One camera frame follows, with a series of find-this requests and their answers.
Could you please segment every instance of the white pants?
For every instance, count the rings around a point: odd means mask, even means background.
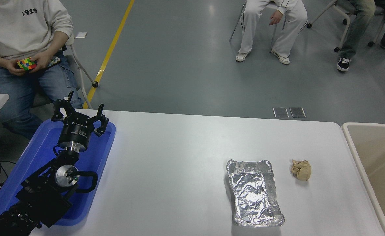
[[[245,33],[243,34],[241,49],[239,53],[247,53],[252,50],[252,44],[257,28],[258,20],[263,9],[271,0],[248,0],[244,12]],[[287,22],[284,30],[281,31],[272,49],[280,56],[288,58],[291,47],[298,34],[307,23],[307,12],[301,0],[292,10],[285,12]]]

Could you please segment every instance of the person's hand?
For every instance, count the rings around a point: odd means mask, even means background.
[[[279,10],[276,10],[270,17],[271,19],[270,25],[277,24],[279,21],[281,21],[281,18],[282,18],[282,13]]]
[[[36,67],[33,70],[31,70],[31,72],[29,73],[35,73],[37,71],[47,68],[53,56],[54,55],[49,54],[47,51],[37,53],[35,56],[31,58],[32,61],[34,62],[36,61]]]
[[[23,69],[16,69],[16,67],[18,66],[17,65],[17,62],[20,61],[19,59],[10,59],[10,60],[6,60],[5,61],[5,64],[3,65],[3,67],[5,67],[6,69],[8,69],[8,71],[13,74],[13,75],[16,75],[16,76],[23,76],[25,74],[25,70]]]

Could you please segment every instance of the blue tray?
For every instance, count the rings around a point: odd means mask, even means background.
[[[0,214],[18,202],[16,194],[22,189],[20,183],[56,157],[53,147],[57,144],[62,127],[62,122],[53,122],[51,120],[44,121],[40,125],[0,190]],[[78,170],[94,171],[98,174],[98,185],[115,137],[115,131],[115,125],[109,122],[102,136],[97,137],[92,133],[87,151],[81,152],[80,159],[76,162]],[[82,177],[78,182],[80,188],[89,188],[91,183],[92,178],[88,177]],[[89,212],[97,189],[98,187],[87,194],[73,194],[70,198],[73,207],[68,210],[64,217],[57,221],[56,225],[72,226],[83,220]]]

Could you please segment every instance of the white sweatshirt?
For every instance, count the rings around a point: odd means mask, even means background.
[[[56,31],[73,33],[71,16],[59,0],[0,0],[0,57],[23,59],[43,52]]]
[[[283,15],[284,15],[284,12],[288,10],[292,10],[296,5],[296,3],[298,2],[298,0],[272,0],[272,1],[275,2],[277,6],[279,6],[277,10],[281,12]]]

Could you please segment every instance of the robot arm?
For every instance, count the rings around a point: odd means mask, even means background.
[[[101,136],[109,119],[102,114],[103,104],[92,118],[76,112],[70,103],[72,96],[73,92],[67,100],[56,101],[51,118],[63,122],[57,143],[63,150],[21,183],[23,188],[16,194],[19,202],[0,215],[0,236],[28,236],[34,228],[40,228],[41,223],[51,227],[72,207],[68,199],[74,193],[89,193],[96,188],[97,173],[77,170],[75,163],[79,152],[87,150],[92,132]],[[96,121],[101,125],[95,130]],[[79,188],[77,181],[81,176],[92,177],[91,187]]]

